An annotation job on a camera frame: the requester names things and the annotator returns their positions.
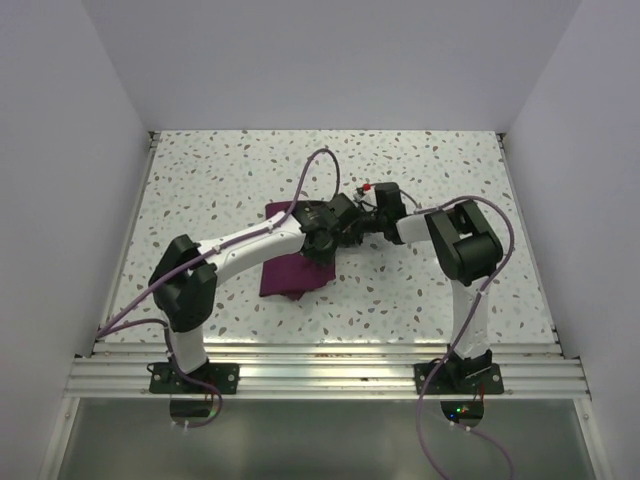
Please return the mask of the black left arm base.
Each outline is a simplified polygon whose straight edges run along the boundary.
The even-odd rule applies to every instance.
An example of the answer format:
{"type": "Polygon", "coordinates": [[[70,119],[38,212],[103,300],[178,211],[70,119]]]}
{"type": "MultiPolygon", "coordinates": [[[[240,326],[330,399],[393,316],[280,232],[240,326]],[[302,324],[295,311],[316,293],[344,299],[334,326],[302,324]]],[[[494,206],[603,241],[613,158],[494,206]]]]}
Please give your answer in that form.
{"type": "Polygon", "coordinates": [[[151,394],[209,394],[216,390],[222,395],[235,395],[240,379],[237,363],[207,362],[183,375],[170,361],[149,363],[146,369],[151,376],[148,389],[151,394]]]}

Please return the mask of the purple cloth mat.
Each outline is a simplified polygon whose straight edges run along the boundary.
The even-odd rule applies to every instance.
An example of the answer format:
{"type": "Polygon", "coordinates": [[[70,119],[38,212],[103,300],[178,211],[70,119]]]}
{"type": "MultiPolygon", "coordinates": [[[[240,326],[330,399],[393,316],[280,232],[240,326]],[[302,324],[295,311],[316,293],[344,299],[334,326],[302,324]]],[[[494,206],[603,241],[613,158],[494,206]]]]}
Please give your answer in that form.
{"type": "Polygon", "coordinates": [[[320,264],[300,253],[288,254],[263,263],[259,296],[284,296],[297,301],[305,293],[323,288],[335,278],[335,256],[320,264]]]}

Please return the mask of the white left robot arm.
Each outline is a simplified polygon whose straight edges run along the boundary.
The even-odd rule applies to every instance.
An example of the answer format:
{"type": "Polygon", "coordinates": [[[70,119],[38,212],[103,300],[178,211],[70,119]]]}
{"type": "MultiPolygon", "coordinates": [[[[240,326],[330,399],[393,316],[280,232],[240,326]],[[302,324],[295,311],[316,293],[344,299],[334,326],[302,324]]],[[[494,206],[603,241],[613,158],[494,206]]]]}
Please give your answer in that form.
{"type": "Polygon", "coordinates": [[[149,288],[169,322],[172,379],[185,392],[201,390],[208,379],[203,324],[211,316],[218,286],[245,270],[289,254],[318,264],[330,262],[344,233],[360,217],[346,195],[328,202],[293,203],[285,211],[226,237],[195,242],[172,240],[156,266],[149,288]]]}

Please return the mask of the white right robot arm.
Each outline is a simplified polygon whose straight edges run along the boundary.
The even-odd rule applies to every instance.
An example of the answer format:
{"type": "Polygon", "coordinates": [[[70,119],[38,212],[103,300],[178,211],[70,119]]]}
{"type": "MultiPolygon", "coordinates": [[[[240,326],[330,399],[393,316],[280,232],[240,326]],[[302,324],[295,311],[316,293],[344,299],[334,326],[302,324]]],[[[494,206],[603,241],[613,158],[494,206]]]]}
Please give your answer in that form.
{"type": "Polygon", "coordinates": [[[410,214],[404,192],[394,182],[364,184],[353,203],[360,211],[346,231],[347,245],[379,233],[396,245],[427,241],[452,288],[453,330],[447,359],[418,365],[417,388],[427,393],[464,393],[490,376],[493,353],[484,297],[503,259],[503,247],[475,200],[410,214]]]}

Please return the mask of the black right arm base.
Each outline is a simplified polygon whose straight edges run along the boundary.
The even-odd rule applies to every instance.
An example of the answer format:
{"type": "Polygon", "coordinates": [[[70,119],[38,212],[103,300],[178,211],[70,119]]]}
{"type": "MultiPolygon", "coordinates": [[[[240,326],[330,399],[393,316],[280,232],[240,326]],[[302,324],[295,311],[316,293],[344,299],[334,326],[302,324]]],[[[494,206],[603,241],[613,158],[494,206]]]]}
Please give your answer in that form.
{"type": "Polygon", "coordinates": [[[425,389],[426,395],[501,395],[505,393],[500,366],[487,359],[449,358],[440,367],[439,360],[413,365],[416,393],[420,394],[427,377],[436,370],[425,389]]]}

